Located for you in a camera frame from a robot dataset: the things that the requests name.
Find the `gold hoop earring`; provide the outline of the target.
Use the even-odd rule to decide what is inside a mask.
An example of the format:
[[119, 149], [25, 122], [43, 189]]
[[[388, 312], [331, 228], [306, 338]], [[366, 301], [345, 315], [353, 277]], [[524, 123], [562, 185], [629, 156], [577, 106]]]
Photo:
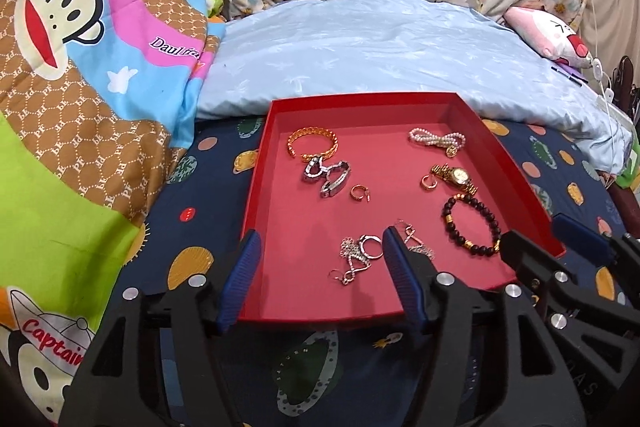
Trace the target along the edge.
[[431, 173], [427, 173], [425, 176], [422, 176], [420, 185], [425, 191], [433, 191], [438, 185], [438, 180], [436, 176], [433, 176]]
[[371, 193], [369, 187], [363, 184], [355, 184], [349, 190], [349, 196], [356, 202], [370, 202]]

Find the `red jewelry tray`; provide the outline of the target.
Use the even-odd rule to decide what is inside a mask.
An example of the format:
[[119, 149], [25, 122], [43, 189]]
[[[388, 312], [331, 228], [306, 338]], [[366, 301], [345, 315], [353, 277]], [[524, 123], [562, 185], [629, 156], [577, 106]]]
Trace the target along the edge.
[[[323, 127], [337, 134], [329, 159], [302, 161], [288, 156], [286, 139], [296, 129]], [[241, 317], [262, 323], [338, 323], [387, 320], [402, 308], [382, 259], [343, 286], [330, 271], [343, 271], [345, 237], [376, 240], [405, 220], [434, 253], [437, 268], [472, 287], [494, 289], [513, 280], [498, 256], [467, 253], [452, 243], [442, 222], [442, 206], [454, 189], [438, 181], [433, 191], [420, 185], [446, 154], [414, 144], [408, 134], [423, 128], [459, 132], [465, 146], [454, 158], [477, 186], [477, 196], [503, 230], [514, 230], [552, 256], [564, 253], [550, 217], [520, 168], [473, 109], [453, 93], [369, 93], [288, 98], [274, 102], [250, 184], [244, 225], [262, 238], [262, 262], [248, 291]], [[355, 184], [369, 187], [370, 202], [349, 196]]]

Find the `silver triangle rhinestone earring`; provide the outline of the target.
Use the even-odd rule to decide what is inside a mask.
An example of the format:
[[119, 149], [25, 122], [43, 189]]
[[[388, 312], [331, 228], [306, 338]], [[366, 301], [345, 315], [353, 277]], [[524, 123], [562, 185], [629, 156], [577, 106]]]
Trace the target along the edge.
[[405, 220], [399, 219], [395, 223], [395, 227], [398, 228], [402, 239], [404, 240], [405, 246], [409, 249], [409, 251], [413, 251], [416, 254], [423, 255], [430, 260], [434, 259], [434, 253], [430, 247], [427, 247], [426, 244], [419, 239], [416, 235], [416, 229], [413, 228], [413, 225], [406, 222]]

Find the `silver infinity rhinestone earring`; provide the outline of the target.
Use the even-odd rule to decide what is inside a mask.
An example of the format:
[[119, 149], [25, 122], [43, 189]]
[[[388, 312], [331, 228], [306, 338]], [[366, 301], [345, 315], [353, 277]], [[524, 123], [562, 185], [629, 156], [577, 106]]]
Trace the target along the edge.
[[356, 279], [358, 273], [369, 270], [372, 262], [378, 259], [376, 256], [369, 255], [364, 248], [370, 239], [372, 236], [367, 235], [361, 235], [358, 239], [345, 237], [341, 241], [340, 256], [346, 262], [346, 269], [344, 271], [331, 270], [330, 277], [343, 286], [347, 286]]

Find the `gold wristwatch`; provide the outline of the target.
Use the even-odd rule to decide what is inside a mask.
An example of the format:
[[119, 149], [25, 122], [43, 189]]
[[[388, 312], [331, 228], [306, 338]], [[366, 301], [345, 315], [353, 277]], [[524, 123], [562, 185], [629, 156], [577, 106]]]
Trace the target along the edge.
[[477, 186], [473, 183], [469, 173], [462, 167], [449, 166], [447, 164], [434, 165], [431, 173], [438, 179], [457, 187], [460, 192], [474, 196], [477, 193]]

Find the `gold braided bangle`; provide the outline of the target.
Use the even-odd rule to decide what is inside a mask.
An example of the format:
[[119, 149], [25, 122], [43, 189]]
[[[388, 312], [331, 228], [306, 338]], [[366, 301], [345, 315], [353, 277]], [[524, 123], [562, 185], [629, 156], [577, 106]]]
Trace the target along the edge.
[[286, 139], [288, 156], [302, 161], [310, 161], [315, 157], [329, 159], [337, 150], [337, 134], [323, 127], [299, 128]]

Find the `pink white plush toy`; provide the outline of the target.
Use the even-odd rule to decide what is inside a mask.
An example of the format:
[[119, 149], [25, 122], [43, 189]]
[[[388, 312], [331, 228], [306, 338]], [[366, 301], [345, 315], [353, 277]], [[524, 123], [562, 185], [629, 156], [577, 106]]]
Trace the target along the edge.
[[538, 54], [576, 69], [592, 65], [590, 49], [576, 32], [556, 16], [541, 10], [511, 6], [506, 23]]

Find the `light blue pillow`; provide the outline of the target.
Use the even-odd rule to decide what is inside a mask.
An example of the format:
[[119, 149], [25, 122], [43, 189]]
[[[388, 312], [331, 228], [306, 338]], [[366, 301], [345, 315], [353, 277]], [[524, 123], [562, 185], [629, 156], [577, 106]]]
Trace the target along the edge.
[[262, 115], [280, 98], [373, 92], [454, 92], [482, 117], [564, 132], [610, 173], [634, 143], [613, 107], [514, 31], [424, 0], [295, 0], [232, 20], [196, 113]]

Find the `colourful monkey cartoon quilt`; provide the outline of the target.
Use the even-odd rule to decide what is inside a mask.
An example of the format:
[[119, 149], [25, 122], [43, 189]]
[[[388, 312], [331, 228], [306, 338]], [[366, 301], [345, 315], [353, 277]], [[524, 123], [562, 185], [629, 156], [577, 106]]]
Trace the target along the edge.
[[194, 139], [222, 0], [1, 0], [1, 421], [54, 426]]

